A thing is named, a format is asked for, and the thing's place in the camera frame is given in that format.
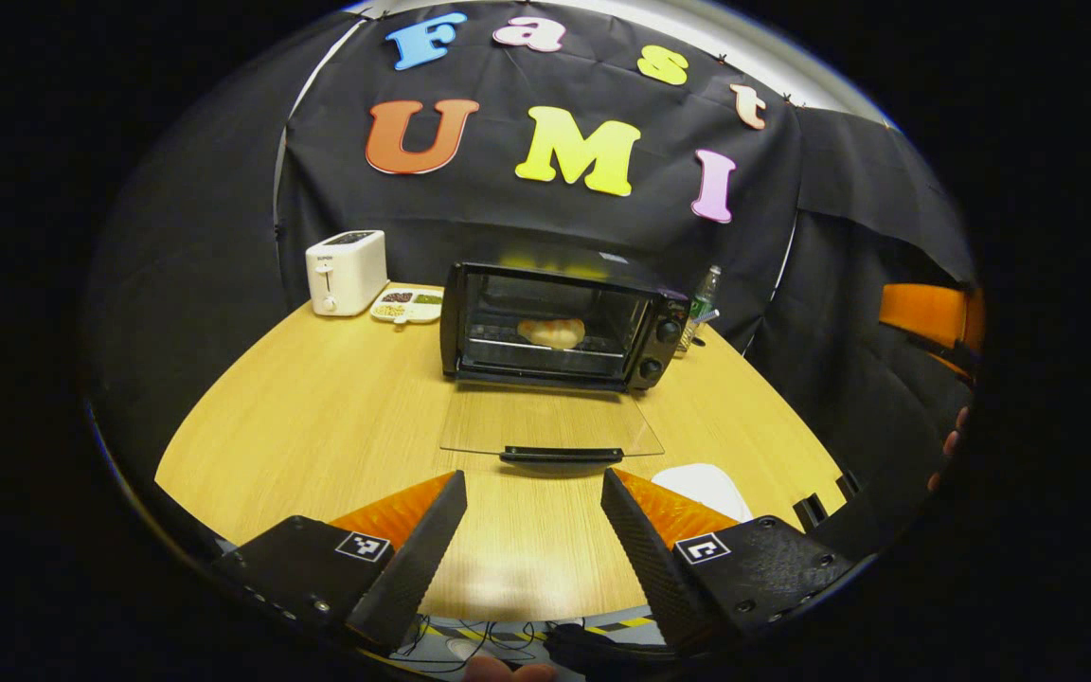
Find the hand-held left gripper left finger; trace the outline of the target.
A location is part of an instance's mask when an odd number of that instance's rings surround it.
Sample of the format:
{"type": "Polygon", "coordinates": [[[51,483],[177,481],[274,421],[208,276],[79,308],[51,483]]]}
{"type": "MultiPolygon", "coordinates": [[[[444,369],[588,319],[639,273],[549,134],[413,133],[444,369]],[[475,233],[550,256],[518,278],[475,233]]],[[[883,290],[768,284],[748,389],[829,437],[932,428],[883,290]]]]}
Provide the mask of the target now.
{"type": "Polygon", "coordinates": [[[332,522],[290,515],[212,563],[216,577],[316,639],[391,655],[467,510],[466,476],[434,476],[332,522]]]}

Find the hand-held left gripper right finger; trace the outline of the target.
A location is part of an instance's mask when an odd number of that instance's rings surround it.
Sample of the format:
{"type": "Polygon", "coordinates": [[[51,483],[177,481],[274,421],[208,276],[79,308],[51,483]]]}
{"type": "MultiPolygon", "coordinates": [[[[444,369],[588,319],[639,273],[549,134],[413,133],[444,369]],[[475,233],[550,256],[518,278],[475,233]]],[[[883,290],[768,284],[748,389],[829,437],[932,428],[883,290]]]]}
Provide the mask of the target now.
{"type": "Polygon", "coordinates": [[[616,467],[603,472],[600,505],[679,655],[771,636],[858,571],[774,515],[738,523],[616,467]]]}

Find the golden bread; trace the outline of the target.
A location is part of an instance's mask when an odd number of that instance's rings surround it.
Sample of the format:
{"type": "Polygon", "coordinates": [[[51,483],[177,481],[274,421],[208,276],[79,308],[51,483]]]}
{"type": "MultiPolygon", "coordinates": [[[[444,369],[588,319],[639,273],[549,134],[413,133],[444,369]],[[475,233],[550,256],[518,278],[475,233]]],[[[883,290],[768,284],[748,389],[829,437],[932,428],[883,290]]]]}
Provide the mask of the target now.
{"type": "Polygon", "coordinates": [[[573,350],[587,335],[582,319],[521,319],[518,335],[537,346],[554,350],[573,350]]]}

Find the black electric oven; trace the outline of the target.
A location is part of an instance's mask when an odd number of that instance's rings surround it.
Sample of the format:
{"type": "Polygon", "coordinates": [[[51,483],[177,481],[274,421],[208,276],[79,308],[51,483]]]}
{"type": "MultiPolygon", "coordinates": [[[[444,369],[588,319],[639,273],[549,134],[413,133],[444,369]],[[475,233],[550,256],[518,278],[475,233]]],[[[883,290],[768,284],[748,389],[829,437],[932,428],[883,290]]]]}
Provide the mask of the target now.
{"type": "Polygon", "coordinates": [[[642,393],[664,375],[690,298],[611,252],[507,246],[449,271],[437,323],[454,386],[437,444],[511,460],[661,455],[642,393]],[[573,350],[529,344],[521,319],[582,319],[573,350]]]}

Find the white plate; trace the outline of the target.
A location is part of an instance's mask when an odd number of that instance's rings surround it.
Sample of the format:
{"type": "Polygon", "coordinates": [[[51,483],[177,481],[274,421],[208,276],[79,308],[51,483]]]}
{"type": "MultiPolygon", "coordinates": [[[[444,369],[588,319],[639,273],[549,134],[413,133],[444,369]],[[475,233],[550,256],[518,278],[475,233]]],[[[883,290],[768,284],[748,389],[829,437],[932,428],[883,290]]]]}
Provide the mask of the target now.
{"type": "Polygon", "coordinates": [[[667,491],[700,502],[706,508],[727,515],[739,523],[754,519],[736,484],[714,463],[690,463],[671,467],[654,475],[651,482],[667,491]]]}

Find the green plastic bottle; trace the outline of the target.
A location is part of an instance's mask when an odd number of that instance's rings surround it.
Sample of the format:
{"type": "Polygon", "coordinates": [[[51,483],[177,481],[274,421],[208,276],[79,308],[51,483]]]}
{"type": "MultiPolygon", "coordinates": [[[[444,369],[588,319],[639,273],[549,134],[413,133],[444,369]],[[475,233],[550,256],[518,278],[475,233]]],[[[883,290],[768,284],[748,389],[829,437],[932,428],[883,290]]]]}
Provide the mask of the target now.
{"type": "Polygon", "coordinates": [[[710,266],[706,271],[700,285],[697,286],[691,298],[690,325],[692,328],[700,328],[703,324],[714,318],[716,312],[715,296],[719,282],[722,279],[722,268],[710,266]]]}

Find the white divided snack tray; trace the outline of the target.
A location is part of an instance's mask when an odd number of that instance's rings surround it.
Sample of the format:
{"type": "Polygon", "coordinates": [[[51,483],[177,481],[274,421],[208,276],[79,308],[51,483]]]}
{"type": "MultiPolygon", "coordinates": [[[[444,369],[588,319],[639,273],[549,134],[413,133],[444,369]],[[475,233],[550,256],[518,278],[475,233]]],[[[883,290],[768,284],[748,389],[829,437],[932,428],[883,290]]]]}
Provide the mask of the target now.
{"type": "Polygon", "coordinates": [[[432,324],[440,319],[442,306],[442,290],[389,286],[369,307],[369,315],[395,325],[432,324]]]}

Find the white toaster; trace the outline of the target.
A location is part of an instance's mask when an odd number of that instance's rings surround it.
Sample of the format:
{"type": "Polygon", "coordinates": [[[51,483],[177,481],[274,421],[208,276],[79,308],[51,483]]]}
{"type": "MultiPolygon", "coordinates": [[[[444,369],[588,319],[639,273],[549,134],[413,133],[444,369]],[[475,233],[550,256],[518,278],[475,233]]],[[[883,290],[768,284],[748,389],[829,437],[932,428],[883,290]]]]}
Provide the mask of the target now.
{"type": "Polygon", "coordinates": [[[389,284],[383,230],[347,230],[305,250],[309,302],[320,316],[363,314],[389,284]]]}

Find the row of black cloth clips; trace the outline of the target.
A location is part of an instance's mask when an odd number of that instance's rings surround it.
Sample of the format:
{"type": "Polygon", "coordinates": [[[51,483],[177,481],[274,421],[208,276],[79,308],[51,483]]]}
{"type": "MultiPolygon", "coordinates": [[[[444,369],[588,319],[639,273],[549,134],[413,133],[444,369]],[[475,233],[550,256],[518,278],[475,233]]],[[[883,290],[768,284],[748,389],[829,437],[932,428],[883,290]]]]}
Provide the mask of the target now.
{"type": "Polygon", "coordinates": [[[796,105],[810,103],[804,74],[792,65],[787,65],[779,56],[752,50],[724,50],[716,56],[722,58],[726,65],[732,65],[766,89],[774,91],[777,96],[796,105]]]}

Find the black backdrop cloth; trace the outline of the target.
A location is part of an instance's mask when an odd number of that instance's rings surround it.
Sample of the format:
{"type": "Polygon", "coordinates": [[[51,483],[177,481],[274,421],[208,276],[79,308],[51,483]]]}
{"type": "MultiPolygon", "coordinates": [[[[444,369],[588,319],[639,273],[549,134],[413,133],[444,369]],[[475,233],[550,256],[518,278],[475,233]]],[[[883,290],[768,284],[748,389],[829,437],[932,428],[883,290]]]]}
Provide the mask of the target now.
{"type": "Polygon", "coordinates": [[[784,98],[675,29],[558,4],[319,19],[226,77],[121,191],[81,322],[87,397],[125,475],[309,298],[308,246],[388,238],[440,285],[497,244],[607,247],[690,290],[858,480],[889,533],[926,499],[969,388],[879,322],[884,286],[978,289],[966,225],[912,143],[784,98]]]}

